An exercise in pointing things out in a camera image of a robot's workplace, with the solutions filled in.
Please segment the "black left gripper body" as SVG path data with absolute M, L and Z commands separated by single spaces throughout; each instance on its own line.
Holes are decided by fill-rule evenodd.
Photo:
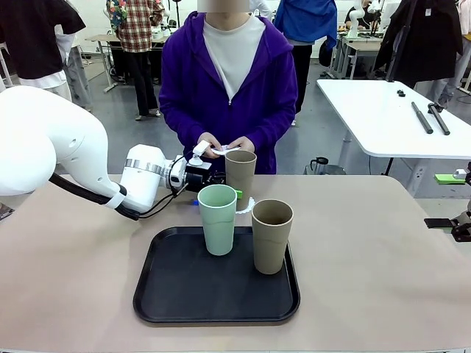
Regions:
M 186 167 L 185 183 L 193 186 L 207 186 L 210 184 L 210 175 L 210 169 Z

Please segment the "person's right hand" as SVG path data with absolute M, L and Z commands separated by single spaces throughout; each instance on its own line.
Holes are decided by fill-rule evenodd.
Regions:
M 213 149 L 217 151 L 222 150 L 222 145 L 220 142 L 209 132 L 203 132 L 198 139 L 198 143 L 201 143 L 202 141 L 205 141 L 208 145 L 207 148 L 204 151 L 203 156 L 209 159 L 216 159 L 219 158 L 218 154 L 215 154 Z

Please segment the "person's left hand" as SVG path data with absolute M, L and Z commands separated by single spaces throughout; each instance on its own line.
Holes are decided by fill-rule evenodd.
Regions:
M 240 149 L 242 151 L 249 151 L 249 152 L 254 152 L 255 151 L 255 145 L 246 136 L 242 136 L 240 138 L 237 138 L 236 140 L 231 142 L 227 147 L 228 147 L 228 149 Z

